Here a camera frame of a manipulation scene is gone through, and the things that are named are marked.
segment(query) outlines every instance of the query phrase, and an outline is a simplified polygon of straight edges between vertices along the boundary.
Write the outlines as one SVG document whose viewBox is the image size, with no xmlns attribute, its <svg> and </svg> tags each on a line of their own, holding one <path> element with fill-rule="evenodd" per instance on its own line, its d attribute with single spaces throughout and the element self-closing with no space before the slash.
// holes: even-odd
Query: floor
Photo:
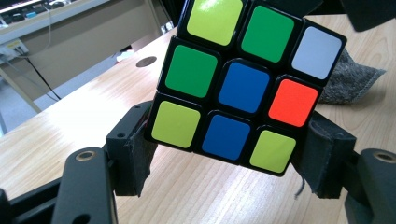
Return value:
<svg viewBox="0 0 396 224">
<path fill-rule="evenodd" d="M 55 88 L 54 91 L 62 98 L 75 91 L 85 83 L 104 73 L 112 67 L 119 53 L 109 56 L 96 66 L 88 69 L 82 74 L 65 82 L 63 85 Z M 47 95 L 43 95 L 35 100 L 35 103 L 42 110 L 55 104 Z M 0 77 L 0 137 L 7 132 L 23 124 L 26 120 L 36 115 L 36 112 L 30 107 L 15 91 Z"/>
</svg>

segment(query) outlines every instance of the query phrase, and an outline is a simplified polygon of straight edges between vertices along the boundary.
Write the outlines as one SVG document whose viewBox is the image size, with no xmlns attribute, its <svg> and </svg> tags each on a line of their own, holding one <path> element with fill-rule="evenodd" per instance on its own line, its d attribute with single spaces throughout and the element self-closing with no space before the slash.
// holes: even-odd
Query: wood grain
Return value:
<svg viewBox="0 0 396 224">
<path fill-rule="evenodd" d="M 357 63 L 382 68 L 382 76 L 354 105 L 317 110 L 367 147 L 396 152 L 396 20 L 355 33 L 346 16 L 310 17 L 345 35 Z M 133 105 L 151 100 L 170 35 L 155 40 L 87 85 L 0 138 L 0 188 L 9 198 L 62 175 L 69 154 L 101 147 Z M 135 64 L 147 56 L 157 61 Z M 340 200 L 320 200 L 290 166 L 279 178 L 222 161 L 158 147 L 141 198 L 118 197 L 120 223 L 347 223 Z"/>
</svg>

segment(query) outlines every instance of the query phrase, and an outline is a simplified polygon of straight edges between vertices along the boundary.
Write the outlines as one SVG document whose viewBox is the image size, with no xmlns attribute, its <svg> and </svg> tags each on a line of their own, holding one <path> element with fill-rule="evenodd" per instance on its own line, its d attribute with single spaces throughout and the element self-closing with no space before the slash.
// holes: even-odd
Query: black cable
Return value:
<svg viewBox="0 0 396 224">
<path fill-rule="evenodd" d="M 14 50 L 16 50 L 20 55 L 25 56 L 24 52 L 22 49 L 18 49 L 15 48 Z M 43 80 L 43 82 L 47 85 L 47 87 L 49 88 L 49 90 L 56 96 L 56 98 L 58 98 L 58 100 L 62 100 L 62 98 L 56 94 L 56 92 L 52 89 L 52 87 L 50 86 L 50 84 L 47 82 L 47 80 L 41 75 L 41 73 L 35 68 L 35 66 L 32 64 L 32 62 L 30 61 L 30 59 L 28 57 L 23 57 L 26 62 L 28 62 L 30 65 L 32 65 L 33 69 L 35 69 L 35 71 L 37 72 L 38 76 L 41 78 L 41 80 Z"/>
</svg>

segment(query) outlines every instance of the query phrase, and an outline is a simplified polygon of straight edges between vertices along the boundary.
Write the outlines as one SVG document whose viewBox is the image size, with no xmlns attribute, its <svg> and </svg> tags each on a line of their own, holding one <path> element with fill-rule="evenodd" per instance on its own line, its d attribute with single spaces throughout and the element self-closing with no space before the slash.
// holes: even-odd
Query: black plastic mount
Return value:
<svg viewBox="0 0 396 224">
<path fill-rule="evenodd" d="M 0 223 L 117 223 L 117 195 L 140 195 L 157 144 L 143 138 L 151 102 L 132 107 L 103 148 L 71 154 L 62 178 L 13 200 L 0 189 Z"/>
</svg>

